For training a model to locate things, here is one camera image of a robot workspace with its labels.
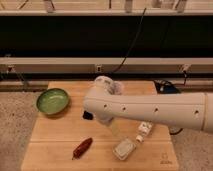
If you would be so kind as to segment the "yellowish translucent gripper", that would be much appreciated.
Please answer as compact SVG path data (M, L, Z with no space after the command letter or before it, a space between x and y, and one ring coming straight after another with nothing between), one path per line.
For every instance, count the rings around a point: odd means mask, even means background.
M109 126L108 126L109 130L111 131L111 133L117 138L117 139L126 139L128 137L127 134L125 134L121 128L119 127L118 122L113 119Z

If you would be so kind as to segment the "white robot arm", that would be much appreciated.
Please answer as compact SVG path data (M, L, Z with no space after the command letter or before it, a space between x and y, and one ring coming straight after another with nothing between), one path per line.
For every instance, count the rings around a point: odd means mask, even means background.
M118 95L114 80L98 76L83 108L104 125L125 118L213 134L213 93Z

